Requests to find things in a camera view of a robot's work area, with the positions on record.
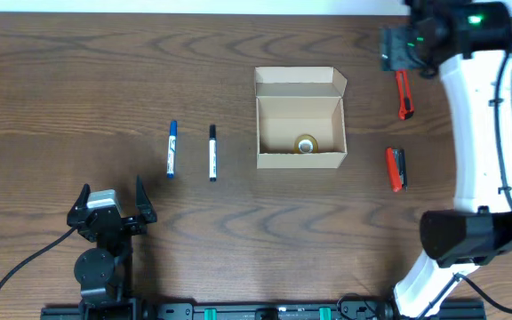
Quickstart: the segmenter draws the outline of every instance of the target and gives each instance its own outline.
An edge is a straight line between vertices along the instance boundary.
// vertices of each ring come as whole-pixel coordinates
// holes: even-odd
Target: box flap
[[[347,79],[333,67],[260,67],[257,97],[342,97]]]

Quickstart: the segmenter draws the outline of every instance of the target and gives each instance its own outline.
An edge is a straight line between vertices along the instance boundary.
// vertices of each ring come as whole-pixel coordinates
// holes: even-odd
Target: blue marker
[[[167,150],[167,178],[172,179],[175,176],[175,155],[177,147],[177,121],[171,121],[169,129],[169,147]]]

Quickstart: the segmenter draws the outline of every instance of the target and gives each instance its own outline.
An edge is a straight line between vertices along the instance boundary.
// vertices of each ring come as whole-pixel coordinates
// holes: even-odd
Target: wooden table
[[[0,14],[0,279],[65,231],[84,183],[134,214],[136,174],[159,221],[134,239],[136,291],[209,301],[384,295],[420,254],[424,211],[452,208],[455,163],[443,86],[412,74],[398,120],[378,29],[404,18]],[[253,69],[334,66],[347,79],[348,156],[338,170],[256,170]],[[177,178],[165,178],[179,120]],[[219,180],[207,178],[209,124]],[[408,157],[394,194],[384,148]],[[75,304],[72,235],[0,293],[0,319]],[[512,253],[471,276],[512,306]],[[465,284],[455,296],[475,297]],[[488,308],[492,319],[510,318]]]

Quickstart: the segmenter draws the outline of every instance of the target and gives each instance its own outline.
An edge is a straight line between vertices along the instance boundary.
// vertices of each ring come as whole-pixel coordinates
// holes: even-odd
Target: green connector
[[[319,309],[319,320],[331,320],[331,308],[321,307]]]
[[[217,320],[217,309],[205,309],[204,320]]]

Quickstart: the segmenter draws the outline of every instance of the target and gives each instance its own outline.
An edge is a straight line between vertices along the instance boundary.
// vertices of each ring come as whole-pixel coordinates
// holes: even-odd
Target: green light
[[[482,16],[482,15],[468,16],[468,22],[470,24],[480,24],[483,19],[484,19],[484,16]]]

